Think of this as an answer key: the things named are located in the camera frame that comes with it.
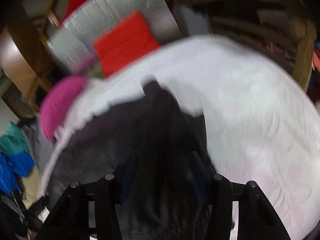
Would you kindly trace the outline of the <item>black garment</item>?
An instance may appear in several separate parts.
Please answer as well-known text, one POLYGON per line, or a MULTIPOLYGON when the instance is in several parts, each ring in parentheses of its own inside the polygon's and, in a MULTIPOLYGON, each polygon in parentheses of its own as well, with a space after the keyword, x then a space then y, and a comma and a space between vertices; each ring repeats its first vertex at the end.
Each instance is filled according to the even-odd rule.
POLYGON ((156 81, 143 96, 112 106, 77 131, 60 153, 47 187, 52 209, 77 180, 125 172, 116 206, 123 239, 203 239, 210 207, 190 171, 191 154, 210 164, 204 116, 184 113, 156 81))

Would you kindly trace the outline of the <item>teal and blue clothes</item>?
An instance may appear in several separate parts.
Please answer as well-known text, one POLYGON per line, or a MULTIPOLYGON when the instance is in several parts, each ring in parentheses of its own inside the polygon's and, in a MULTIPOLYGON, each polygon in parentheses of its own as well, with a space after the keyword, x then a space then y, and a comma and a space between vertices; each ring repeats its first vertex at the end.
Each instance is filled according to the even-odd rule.
POLYGON ((20 190, 19 177, 27 177, 35 162, 30 155, 26 138, 15 123, 10 122, 1 135, 1 191, 11 194, 20 190))

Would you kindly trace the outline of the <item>grey cloth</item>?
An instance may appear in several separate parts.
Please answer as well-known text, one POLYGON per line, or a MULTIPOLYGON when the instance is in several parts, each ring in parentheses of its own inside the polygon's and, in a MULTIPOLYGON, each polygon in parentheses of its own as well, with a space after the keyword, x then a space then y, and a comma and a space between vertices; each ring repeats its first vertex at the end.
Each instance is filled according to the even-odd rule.
POLYGON ((24 126, 22 130, 29 147, 30 155, 34 159, 40 173, 43 173, 55 144, 45 138, 38 119, 35 119, 29 126, 24 126))

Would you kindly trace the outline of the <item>white bed blanket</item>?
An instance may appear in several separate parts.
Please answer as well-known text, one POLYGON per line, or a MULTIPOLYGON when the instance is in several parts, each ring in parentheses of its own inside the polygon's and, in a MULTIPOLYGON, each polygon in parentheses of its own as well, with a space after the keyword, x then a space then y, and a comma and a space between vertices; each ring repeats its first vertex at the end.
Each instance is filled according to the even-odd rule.
POLYGON ((156 79, 187 113, 203 113, 209 156, 231 181, 255 180, 292 239, 319 222, 319 114, 296 82, 264 55, 219 35, 172 42, 106 79, 91 79, 74 101, 39 183, 71 136, 156 79))

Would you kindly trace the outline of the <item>pink pillow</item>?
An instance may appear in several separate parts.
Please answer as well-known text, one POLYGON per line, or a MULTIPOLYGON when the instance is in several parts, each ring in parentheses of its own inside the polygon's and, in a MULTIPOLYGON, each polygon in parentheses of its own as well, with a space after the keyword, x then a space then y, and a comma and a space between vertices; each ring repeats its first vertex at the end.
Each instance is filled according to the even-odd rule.
POLYGON ((51 140, 63 123, 69 107, 87 84, 84 76, 67 76, 49 91, 40 107, 40 125, 47 140, 51 140))

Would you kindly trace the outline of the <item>wooden nightstand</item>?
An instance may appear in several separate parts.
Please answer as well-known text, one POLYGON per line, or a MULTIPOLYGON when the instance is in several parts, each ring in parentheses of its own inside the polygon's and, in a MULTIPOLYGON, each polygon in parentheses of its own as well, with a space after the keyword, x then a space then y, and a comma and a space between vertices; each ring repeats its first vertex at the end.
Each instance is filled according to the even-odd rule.
POLYGON ((23 102, 39 111, 39 90, 47 94, 53 87, 49 80, 56 66, 39 32, 29 20, 10 20, 1 32, 1 65, 19 89, 23 102))

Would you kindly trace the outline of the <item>red pillow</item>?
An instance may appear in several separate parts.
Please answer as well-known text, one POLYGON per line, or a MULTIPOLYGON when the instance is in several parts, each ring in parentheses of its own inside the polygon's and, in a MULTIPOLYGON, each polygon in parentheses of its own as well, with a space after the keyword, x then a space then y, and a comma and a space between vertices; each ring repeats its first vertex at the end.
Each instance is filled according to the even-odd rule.
POLYGON ((109 77, 133 61, 158 49, 160 44, 152 35, 140 11, 135 11, 96 40, 93 46, 99 57, 104 77, 109 77))

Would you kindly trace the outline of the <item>wooden shelf unit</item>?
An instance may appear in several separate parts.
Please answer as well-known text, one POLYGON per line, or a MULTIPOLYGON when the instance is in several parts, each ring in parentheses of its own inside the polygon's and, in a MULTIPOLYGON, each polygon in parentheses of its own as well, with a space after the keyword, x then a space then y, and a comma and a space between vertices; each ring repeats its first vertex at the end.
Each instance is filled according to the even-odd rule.
POLYGON ((212 33, 263 53, 308 89, 317 30, 302 0, 167 1, 203 14, 212 33))

